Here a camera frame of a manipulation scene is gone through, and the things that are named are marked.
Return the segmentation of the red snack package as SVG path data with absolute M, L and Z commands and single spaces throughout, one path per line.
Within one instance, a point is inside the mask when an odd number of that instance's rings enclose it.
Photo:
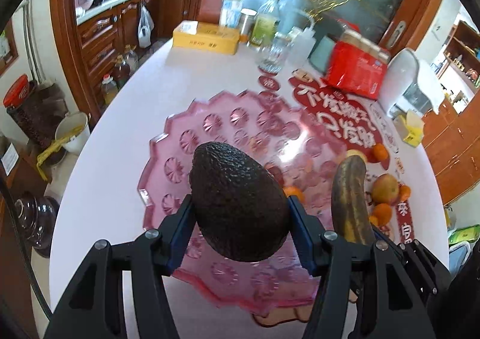
M 379 97 L 389 56 L 374 48 L 365 51 L 345 41 L 338 41 L 330 55 L 324 81 L 345 93 L 372 100 Z

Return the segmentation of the clear glass cup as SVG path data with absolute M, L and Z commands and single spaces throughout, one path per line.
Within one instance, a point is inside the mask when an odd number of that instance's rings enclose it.
M 269 75 L 277 75 L 285 66 L 292 46 L 290 36 L 276 32 L 272 39 L 264 37 L 257 54 L 257 67 Z

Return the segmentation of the white appliance with cloth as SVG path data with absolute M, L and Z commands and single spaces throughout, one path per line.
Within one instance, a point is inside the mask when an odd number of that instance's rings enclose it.
M 445 100 L 445 90 L 431 66 L 405 48 L 388 64 L 377 99 L 385 114 L 392 120 L 409 110 L 421 118 L 429 111 L 439 114 Z

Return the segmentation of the yellow tissue box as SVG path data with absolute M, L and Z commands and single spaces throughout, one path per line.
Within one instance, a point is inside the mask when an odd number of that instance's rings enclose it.
M 414 111 L 400 114 L 393 120 L 397 133 L 402 141 L 411 147 L 417 147 L 424 137 L 425 123 Z

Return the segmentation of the white squeeze bottle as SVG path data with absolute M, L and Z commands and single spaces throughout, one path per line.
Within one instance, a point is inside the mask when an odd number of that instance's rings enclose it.
M 288 56 L 289 64 L 294 68 L 301 68 L 308 60 L 310 53 L 317 40 L 313 28 L 292 28 L 289 33 L 292 38 L 291 48 Z

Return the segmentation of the red lychee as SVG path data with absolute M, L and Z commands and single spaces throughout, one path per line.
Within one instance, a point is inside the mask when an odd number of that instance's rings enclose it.
M 283 188 L 285 185 L 285 182 L 284 182 L 284 176 L 281 171 L 281 168 L 279 168 L 273 162 L 265 163 L 264 168 L 275 179 L 275 181 Z

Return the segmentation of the pink plastic fruit bowl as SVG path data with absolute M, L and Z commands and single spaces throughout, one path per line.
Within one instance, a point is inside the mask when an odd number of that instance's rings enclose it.
M 311 304 L 319 281 L 301 266 L 290 237 L 271 256 L 260 256 L 264 230 L 273 221 L 264 204 L 275 192 L 296 194 L 305 211 L 330 228 L 332 182 L 346 151 L 325 125 L 281 98 L 245 91 L 194 101 L 167 118 L 163 133 L 151 140 L 137 186 L 145 205 L 143 226 L 159 226 L 188 194 L 219 203 L 234 220 L 254 209 L 235 246 L 247 262 L 219 254 L 194 229 L 175 278 L 216 305 L 257 315 Z

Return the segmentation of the small orange mandarin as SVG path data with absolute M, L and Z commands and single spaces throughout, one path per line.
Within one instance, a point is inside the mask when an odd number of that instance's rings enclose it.
M 369 221 L 372 225 L 374 225 L 375 227 L 379 228 L 380 227 L 380 224 L 379 224 L 379 219 L 378 217 L 376 217 L 375 215 L 370 215 L 369 216 Z

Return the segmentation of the large orange mandarin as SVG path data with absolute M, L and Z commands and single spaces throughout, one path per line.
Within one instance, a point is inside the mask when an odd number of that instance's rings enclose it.
M 393 209 L 390 205 L 386 203 L 377 204 L 372 212 L 372 216 L 377 219 L 377 226 L 383 227 L 387 225 L 392 218 Z

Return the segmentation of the yellow pear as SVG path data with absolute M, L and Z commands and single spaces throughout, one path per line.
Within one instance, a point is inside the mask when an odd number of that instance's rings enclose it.
M 362 159 L 362 161 L 363 161 L 365 164 L 368 163 L 368 159 L 367 159 L 366 155 L 365 155 L 363 152 L 359 151 L 359 150 L 348 150 L 348 151 L 346 152 L 346 156 L 347 156 L 347 157 L 358 156 L 358 157 L 360 157 L 360 158 Z

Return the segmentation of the red yellow apple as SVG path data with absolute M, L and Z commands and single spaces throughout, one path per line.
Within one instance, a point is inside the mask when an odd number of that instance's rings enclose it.
M 389 173 L 379 176 L 372 185 L 371 197 L 375 203 L 392 205 L 400 193 L 397 179 Z

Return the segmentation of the yellow tin box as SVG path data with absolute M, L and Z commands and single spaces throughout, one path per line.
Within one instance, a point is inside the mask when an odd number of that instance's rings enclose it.
M 172 33 L 173 46 L 234 55 L 239 46 L 238 29 L 198 21 L 183 21 Z

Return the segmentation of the plastic bottle green label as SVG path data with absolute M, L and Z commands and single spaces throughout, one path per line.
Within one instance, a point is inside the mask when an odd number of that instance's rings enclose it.
M 255 47 L 270 45 L 280 22 L 280 0 L 267 0 L 257 11 L 250 34 L 250 44 Z

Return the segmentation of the dark avocado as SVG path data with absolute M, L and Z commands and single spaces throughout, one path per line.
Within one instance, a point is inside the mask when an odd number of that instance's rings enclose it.
M 190 188 L 199 230 L 218 254 L 259 262 L 287 239 L 287 196 L 261 164 L 232 145 L 209 141 L 197 147 Z

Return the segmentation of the overripe brown banana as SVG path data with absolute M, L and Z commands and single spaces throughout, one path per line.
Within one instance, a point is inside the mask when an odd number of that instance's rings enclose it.
M 334 175 L 331 215 L 334 230 L 346 241 L 371 246 L 374 231 L 365 201 L 366 165 L 358 155 L 346 157 Z

